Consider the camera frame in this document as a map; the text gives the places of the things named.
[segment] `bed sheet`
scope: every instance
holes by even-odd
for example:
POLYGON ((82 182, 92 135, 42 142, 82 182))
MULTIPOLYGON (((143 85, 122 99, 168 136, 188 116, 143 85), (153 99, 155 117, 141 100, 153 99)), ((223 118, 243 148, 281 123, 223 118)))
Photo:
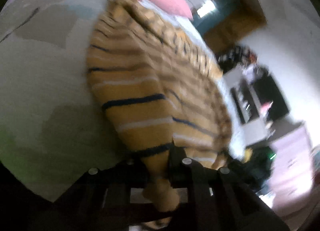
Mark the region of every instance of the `bed sheet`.
MULTIPOLYGON (((86 48, 107 2, 15 0, 0 13, 0 159, 50 201, 89 168, 107 169, 127 155, 85 76, 86 48)), ((142 2, 207 48, 190 21, 142 2)), ((235 106, 223 79, 217 84, 233 123, 231 150, 241 154, 235 106)))

